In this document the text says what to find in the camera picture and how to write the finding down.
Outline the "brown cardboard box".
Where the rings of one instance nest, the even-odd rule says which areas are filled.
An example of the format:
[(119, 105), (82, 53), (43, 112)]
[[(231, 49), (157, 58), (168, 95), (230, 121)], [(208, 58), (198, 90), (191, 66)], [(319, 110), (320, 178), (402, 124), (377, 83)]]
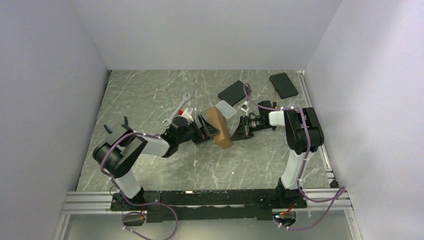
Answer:
[(216, 129), (219, 130), (219, 133), (214, 135), (213, 140), (217, 146), (221, 149), (227, 149), (233, 146), (231, 140), (230, 132), (226, 123), (226, 120), (221, 113), (221, 111), (215, 106), (210, 107), (206, 110), (207, 121)]

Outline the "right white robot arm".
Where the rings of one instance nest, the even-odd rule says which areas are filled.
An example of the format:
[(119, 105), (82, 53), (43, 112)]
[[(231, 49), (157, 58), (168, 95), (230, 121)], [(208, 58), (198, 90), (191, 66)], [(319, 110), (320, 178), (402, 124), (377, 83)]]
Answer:
[(275, 130), (277, 127), (284, 127), (290, 151), (286, 168), (278, 179), (275, 200), (280, 207), (287, 208), (302, 198), (299, 188), (302, 187), (304, 170), (310, 157), (324, 144), (324, 133), (315, 109), (281, 110), (277, 109), (275, 102), (261, 101), (258, 114), (251, 112), (240, 117), (231, 140), (250, 139), (256, 131)]

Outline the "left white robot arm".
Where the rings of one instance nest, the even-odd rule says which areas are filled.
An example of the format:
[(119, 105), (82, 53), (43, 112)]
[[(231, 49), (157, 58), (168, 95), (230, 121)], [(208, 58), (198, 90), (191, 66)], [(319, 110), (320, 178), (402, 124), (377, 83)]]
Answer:
[(145, 191), (132, 171), (140, 155), (168, 158), (183, 143), (191, 141), (197, 145), (219, 133), (220, 130), (202, 115), (195, 120), (177, 116), (164, 133), (156, 135), (136, 132), (127, 124), (122, 124), (117, 130), (109, 131), (92, 152), (92, 157), (100, 165), (101, 172), (120, 190), (124, 204), (131, 210), (137, 210), (145, 202)]

